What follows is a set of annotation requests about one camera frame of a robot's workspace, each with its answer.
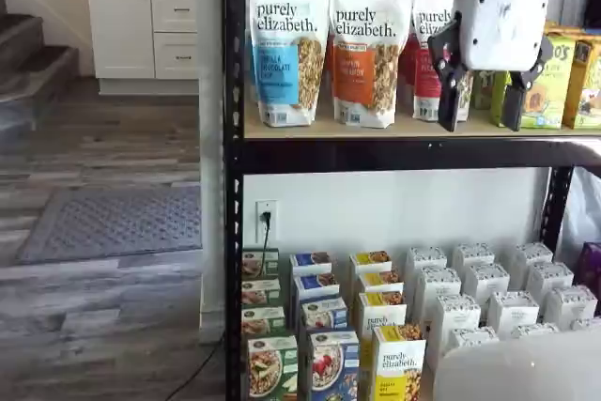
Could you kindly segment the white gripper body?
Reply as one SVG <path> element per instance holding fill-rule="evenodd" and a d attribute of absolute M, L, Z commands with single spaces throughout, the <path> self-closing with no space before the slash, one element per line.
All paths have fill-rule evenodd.
<path fill-rule="evenodd" d="M 539 52 L 548 0 L 455 0 L 461 60 L 470 70 L 528 70 Z"/>

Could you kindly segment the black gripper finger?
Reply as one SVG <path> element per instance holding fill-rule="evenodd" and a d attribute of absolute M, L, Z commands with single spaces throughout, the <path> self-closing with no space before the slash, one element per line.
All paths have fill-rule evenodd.
<path fill-rule="evenodd" d="M 525 99 L 534 82 L 542 74 L 552 56 L 553 47 L 546 35 L 537 45 L 538 55 L 530 69 L 510 71 L 511 83 L 505 88 L 501 111 L 502 124 L 511 131 L 520 131 Z"/>
<path fill-rule="evenodd" d="M 427 40 L 431 62 L 441 86 L 438 123 L 450 132 L 457 124 L 460 81 L 468 73 L 460 46 L 461 24 L 460 19 L 452 19 Z"/>

